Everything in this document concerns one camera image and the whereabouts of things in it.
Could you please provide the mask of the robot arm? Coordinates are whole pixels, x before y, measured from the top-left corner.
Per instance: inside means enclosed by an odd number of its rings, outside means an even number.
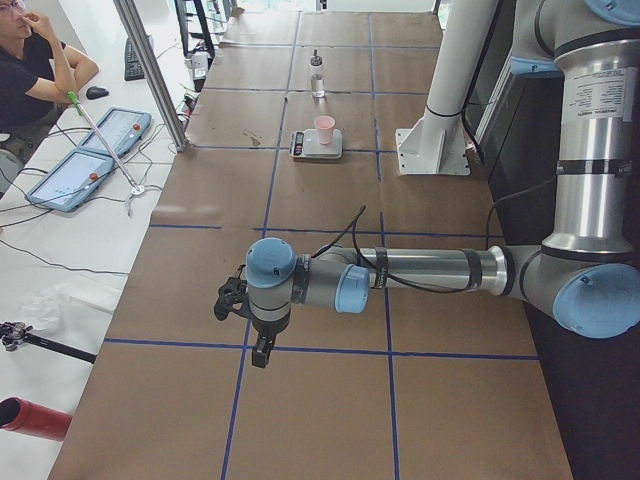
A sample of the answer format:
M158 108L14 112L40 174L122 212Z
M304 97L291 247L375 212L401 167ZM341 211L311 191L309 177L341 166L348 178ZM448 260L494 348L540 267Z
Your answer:
M265 238L218 291L214 315L248 319L252 362L268 364L295 304L359 313L373 289L436 294L486 290L530 303L588 338L639 321L639 273L622 234L639 120L639 5L635 1L520 1L511 50L516 75L563 78L552 233L540 245L484 251L348 248L297 254Z

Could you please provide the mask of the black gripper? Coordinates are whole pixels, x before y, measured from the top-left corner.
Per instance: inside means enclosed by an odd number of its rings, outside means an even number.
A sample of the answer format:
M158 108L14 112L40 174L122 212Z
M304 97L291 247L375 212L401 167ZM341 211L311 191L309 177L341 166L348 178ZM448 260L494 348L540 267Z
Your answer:
M277 333L273 327L259 319L251 310L247 281L242 279L244 265L239 265L234 274L218 289L218 298L213 306L213 314L219 321L227 319L230 313L251 321L258 332L258 338L251 352L251 362L254 367L265 369L275 346Z

